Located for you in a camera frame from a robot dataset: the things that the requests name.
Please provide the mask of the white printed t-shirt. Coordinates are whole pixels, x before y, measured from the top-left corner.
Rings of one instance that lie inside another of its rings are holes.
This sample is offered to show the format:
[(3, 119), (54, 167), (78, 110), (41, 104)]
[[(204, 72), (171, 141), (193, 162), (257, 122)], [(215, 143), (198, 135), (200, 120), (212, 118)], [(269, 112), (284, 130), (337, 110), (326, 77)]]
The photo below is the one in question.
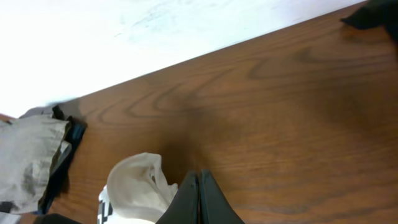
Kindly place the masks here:
[(156, 223), (177, 190), (177, 184), (167, 182), (161, 155), (128, 157), (113, 167), (99, 194), (97, 223)]

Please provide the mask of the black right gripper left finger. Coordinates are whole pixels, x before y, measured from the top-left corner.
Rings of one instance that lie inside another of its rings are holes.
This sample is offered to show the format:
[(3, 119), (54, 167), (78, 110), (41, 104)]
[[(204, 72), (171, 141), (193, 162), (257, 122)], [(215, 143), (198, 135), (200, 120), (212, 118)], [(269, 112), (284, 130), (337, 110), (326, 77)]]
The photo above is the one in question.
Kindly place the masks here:
[(172, 203), (156, 224), (198, 224), (199, 183), (195, 171), (188, 171)]

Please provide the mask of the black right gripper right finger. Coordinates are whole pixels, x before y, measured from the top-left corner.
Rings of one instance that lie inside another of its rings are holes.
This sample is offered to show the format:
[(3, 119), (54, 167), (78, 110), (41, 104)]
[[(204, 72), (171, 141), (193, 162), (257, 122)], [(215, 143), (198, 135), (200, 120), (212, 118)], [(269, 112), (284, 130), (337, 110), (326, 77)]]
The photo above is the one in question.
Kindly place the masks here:
[(209, 170), (200, 172), (200, 216), (203, 224), (244, 224)]

